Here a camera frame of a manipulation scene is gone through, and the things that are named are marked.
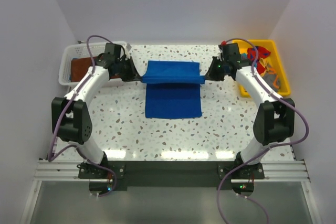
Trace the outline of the blue towel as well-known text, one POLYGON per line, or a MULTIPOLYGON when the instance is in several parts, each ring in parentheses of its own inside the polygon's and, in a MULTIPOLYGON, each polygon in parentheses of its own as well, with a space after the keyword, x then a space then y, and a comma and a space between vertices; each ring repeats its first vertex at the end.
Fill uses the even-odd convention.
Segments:
POLYGON ((145 117, 190 119, 202 116, 200 64, 190 61, 148 62, 142 76, 146 84, 145 117))

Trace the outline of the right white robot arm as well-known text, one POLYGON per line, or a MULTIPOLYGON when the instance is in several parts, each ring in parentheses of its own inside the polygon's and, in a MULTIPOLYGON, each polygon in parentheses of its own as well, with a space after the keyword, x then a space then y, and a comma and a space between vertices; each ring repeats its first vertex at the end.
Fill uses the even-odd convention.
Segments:
POLYGON ((285 140, 294 132, 295 103, 292 99, 283 99, 262 79, 254 63, 242 58, 237 43, 224 41, 218 47, 220 54, 213 57, 205 80, 223 81, 230 76, 245 88, 258 109, 253 124, 254 136, 237 153, 230 171, 246 178, 252 173, 252 166, 259 164, 269 150, 287 145, 285 140))

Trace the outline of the brown towel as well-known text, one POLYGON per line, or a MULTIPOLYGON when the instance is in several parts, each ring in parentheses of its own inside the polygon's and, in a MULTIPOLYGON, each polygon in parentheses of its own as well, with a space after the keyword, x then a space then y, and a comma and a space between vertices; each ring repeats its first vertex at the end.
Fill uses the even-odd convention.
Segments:
MULTIPOLYGON (((120 78, 119 73, 122 63, 116 61, 112 69, 109 69, 109 80, 120 78)), ((89 68, 92 66, 91 58, 74 58, 70 64, 70 81, 79 82, 88 73, 92 74, 89 68)))

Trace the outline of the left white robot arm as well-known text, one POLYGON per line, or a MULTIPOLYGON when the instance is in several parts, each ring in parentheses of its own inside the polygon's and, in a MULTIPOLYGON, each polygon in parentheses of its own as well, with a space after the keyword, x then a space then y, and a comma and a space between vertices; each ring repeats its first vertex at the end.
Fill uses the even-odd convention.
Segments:
POLYGON ((107 156, 91 136, 93 125, 89 104, 94 96, 109 80, 117 78, 123 82, 140 81, 132 57, 123 45, 108 42, 104 52, 91 56, 91 66, 87 73, 64 97, 56 97, 51 103, 53 138, 68 143, 75 148, 84 162, 79 166, 86 173, 97 178, 112 176, 107 156))

